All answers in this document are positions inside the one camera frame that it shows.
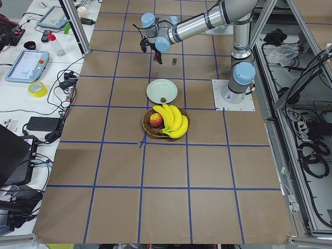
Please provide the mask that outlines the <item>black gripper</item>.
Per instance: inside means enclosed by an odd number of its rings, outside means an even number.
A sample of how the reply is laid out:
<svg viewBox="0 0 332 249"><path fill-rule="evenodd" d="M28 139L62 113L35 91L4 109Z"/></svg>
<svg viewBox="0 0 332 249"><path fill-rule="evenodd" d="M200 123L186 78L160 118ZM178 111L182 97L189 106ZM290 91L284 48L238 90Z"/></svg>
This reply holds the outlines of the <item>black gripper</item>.
<svg viewBox="0 0 332 249"><path fill-rule="evenodd" d="M153 50L155 52L154 54L154 61L158 62L159 65L162 65L162 56L161 56L161 52L156 48L155 43L151 43L148 38L146 38L146 42L147 42L147 46L151 48L151 50Z"/></svg>

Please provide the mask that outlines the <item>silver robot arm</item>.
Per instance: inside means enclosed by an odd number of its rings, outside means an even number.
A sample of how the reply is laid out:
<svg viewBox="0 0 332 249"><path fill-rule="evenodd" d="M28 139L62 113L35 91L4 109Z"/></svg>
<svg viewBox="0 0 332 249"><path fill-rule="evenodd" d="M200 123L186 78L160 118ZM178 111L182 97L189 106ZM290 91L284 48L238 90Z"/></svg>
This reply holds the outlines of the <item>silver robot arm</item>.
<svg viewBox="0 0 332 249"><path fill-rule="evenodd" d="M138 28L145 32L141 35L141 50L145 53L149 47L162 64L161 54L171 45L226 24L233 26L232 63L247 61L252 55L250 27L256 5L257 1L217 1L208 10L183 21L177 16L156 17L147 12L141 16L142 26Z"/></svg>

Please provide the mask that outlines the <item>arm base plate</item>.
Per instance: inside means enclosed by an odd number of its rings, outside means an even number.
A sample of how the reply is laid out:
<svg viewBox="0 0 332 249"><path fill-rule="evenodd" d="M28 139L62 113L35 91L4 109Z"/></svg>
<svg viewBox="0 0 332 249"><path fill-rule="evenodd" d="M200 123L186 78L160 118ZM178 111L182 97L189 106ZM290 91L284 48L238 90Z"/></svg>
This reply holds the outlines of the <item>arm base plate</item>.
<svg viewBox="0 0 332 249"><path fill-rule="evenodd" d="M220 35L220 36L232 36L233 35L233 26L220 25L214 29L205 31L205 35Z"/></svg>
<svg viewBox="0 0 332 249"><path fill-rule="evenodd" d="M251 89L247 87L244 93L233 93L228 88L229 80L212 79L212 90L215 110L254 112L255 105L252 94L248 94Z"/></svg>

